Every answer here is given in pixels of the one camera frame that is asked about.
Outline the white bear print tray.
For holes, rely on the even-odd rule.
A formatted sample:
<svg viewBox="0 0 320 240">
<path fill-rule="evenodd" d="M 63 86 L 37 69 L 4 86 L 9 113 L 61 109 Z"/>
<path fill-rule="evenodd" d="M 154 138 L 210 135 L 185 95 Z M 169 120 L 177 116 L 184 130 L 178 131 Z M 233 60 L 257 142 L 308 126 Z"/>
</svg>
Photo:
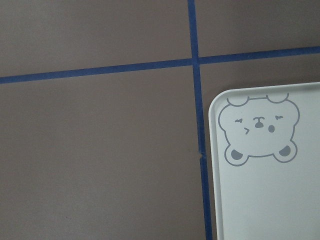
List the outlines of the white bear print tray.
<svg viewBox="0 0 320 240">
<path fill-rule="evenodd" d="M 319 239 L 319 83 L 227 90 L 208 120 L 217 238 Z"/>
</svg>

